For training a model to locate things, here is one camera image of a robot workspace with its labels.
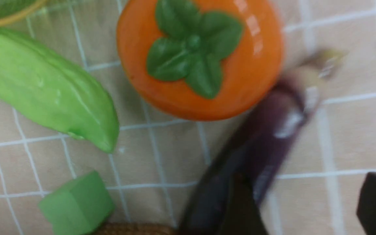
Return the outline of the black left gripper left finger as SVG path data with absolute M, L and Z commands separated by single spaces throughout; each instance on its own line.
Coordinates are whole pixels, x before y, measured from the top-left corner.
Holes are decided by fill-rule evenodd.
M 268 235 L 260 211 L 253 198 L 253 190 L 248 180 L 235 174 L 229 185 L 229 197 L 220 235 Z

